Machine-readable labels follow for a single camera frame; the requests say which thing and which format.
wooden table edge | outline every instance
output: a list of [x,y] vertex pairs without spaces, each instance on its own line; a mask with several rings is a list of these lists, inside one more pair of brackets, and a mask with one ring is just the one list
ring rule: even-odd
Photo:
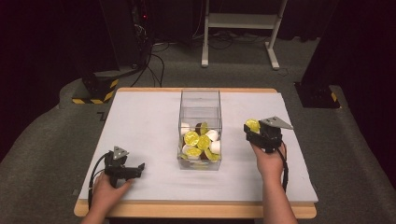
[[[297,218],[314,218],[314,203],[291,203]],[[88,200],[78,199],[74,213],[85,217]],[[136,202],[123,201],[107,214],[108,217],[168,217],[168,218],[262,218],[262,203],[233,202]]]
[[182,90],[199,90],[199,91],[213,91],[219,90],[220,92],[277,92],[275,89],[266,88],[152,88],[152,87],[143,87],[143,88],[127,88],[122,87],[117,91],[182,91]]

gray carpet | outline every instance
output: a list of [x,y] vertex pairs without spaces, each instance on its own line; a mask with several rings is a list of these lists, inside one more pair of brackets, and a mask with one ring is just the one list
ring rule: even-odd
[[[315,109],[303,108],[293,87],[293,82],[301,80],[318,41],[277,40],[281,69],[274,71],[262,42],[251,40],[244,37],[243,43],[210,49],[207,68],[201,67],[201,48],[155,46],[153,52],[165,64],[163,86],[277,89],[285,99],[319,199],[318,215],[299,222],[396,223],[394,188],[362,137],[341,88],[331,86],[342,108]],[[211,45],[221,48],[226,43],[212,40]],[[149,67],[157,76],[161,74],[157,58],[151,58]],[[137,77],[122,78],[117,88],[130,86]],[[77,192],[104,125],[98,112],[107,113],[111,102],[73,105],[71,97],[79,82],[62,89],[60,103],[26,128],[0,164],[1,224],[81,221],[73,213]],[[149,70],[135,86],[154,86]]]

metal stand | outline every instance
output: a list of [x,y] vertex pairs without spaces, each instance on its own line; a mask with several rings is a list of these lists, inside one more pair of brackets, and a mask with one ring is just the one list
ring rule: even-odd
[[265,42],[265,49],[268,52],[268,56],[270,58],[273,69],[279,69],[279,63],[277,62],[274,53],[274,44],[280,23],[282,22],[283,12],[285,11],[288,0],[282,0],[280,9],[276,15],[209,13],[209,1],[210,0],[206,0],[205,7],[205,33],[204,45],[202,50],[202,67],[209,66],[209,27],[221,27],[273,30],[270,41]]

yellow object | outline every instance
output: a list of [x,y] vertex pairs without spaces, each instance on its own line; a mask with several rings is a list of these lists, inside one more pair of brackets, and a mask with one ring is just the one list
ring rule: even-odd
[[186,155],[188,156],[189,159],[198,159],[201,153],[202,153],[201,149],[196,147],[190,147],[186,151]]
[[205,150],[210,146],[210,138],[207,135],[199,136],[197,146],[201,150]]
[[201,127],[197,127],[197,128],[199,128],[198,134],[200,134],[200,135],[206,134],[207,131],[208,131],[208,129],[207,129],[207,123],[206,123],[206,122],[202,122],[202,123],[201,123]]
[[204,152],[207,158],[211,161],[218,161],[220,159],[220,155],[212,153],[209,148],[205,149]]
[[256,119],[248,119],[245,124],[250,128],[254,133],[260,132],[260,123]]
[[190,132],[187,132],[186,134],[184,134],[184,142],[188,146],[190,146],[190,147],[196,146],[198,141],[199,141],[199,135],[197,132],[190,131]]

dark background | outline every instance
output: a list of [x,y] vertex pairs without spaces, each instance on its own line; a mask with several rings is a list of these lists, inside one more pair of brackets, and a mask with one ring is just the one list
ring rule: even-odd
[[[201,2],[173,1],[174,4],[169,4],[169,0],[158,0],[153,4],[153,17],[158,19],[154,21],[157,36],[189,44],[199,24]],[[96,1],[83,2],[94,4]],[[278,6],[274,0],[212,3],[211,10],[215,12],[262,13],[274,11]],[[369,147],[396,186],[393,162],[396,121],[392,111],[395,104],[395,4],[375,0],[340,1],[338,6],[337,3],[289,1],[278,37],[300,36],[303,41],[322,37],[308,66],[308,72],[318,74],[312,81],[342,87]],[[92,15],[90,10],[94,7],[87,10],[87,16]],[[169,23],[161,20],[163,18],[178,29],[166,29]],[[64,22],[64,6],[61,1],[2,1],[0,22],[3,83],[0,159],[3,159],[21,132],[59,103],[61,87],[80,75],[62,47],[64,39],[59,29]],[[99,23],[98,27],[103,28],[103,24]],[[202,22],[200,27],[198,34],[202,33]],[[107,37],[99,35],[96,39],[106,43]]]

